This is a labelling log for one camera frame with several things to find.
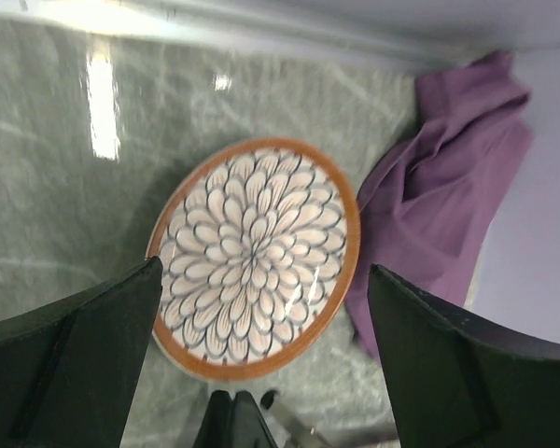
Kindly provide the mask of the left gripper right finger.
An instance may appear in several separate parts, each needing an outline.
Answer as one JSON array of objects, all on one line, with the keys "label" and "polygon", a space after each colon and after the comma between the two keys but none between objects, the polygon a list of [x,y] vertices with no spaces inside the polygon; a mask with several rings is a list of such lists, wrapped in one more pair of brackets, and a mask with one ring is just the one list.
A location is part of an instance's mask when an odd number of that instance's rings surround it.
[{"label": "left gripper right finger", "polygon": [[403,447],[560,447],[560,344],[371,267],[368,303]]}]

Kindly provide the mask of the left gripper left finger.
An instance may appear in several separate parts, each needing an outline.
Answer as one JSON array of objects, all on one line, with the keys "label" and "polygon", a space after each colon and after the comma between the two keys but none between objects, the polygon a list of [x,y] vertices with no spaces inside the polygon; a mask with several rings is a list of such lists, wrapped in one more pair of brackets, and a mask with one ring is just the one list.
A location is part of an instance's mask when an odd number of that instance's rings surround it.
[{"label": "left gripper left finger", "polygon": [[161,297],[146,259],[0,321],[0,447],[118,447]]}]

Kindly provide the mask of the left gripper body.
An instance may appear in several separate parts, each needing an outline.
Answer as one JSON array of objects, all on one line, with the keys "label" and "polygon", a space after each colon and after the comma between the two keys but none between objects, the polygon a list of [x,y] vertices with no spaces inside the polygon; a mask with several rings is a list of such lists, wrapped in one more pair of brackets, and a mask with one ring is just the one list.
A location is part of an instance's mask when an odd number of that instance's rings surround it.
[{"label": "left gripper body", "polygon": [[247,391],[210,396],[193,448],[277,448],[258,404]]}]

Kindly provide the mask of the floral patterned plate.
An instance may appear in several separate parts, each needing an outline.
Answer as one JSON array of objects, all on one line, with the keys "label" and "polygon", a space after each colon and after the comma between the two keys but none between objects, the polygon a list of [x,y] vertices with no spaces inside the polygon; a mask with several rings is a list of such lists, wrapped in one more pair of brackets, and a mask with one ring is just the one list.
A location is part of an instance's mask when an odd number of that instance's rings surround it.
[{"label": "floral patterned plate", "polygon": [[336,315],[359,249],[355,193],[325,152],[281,137],[226,147],[180,183],[150,235],[163,266],[154,339],[205,380],[277,371]]}]

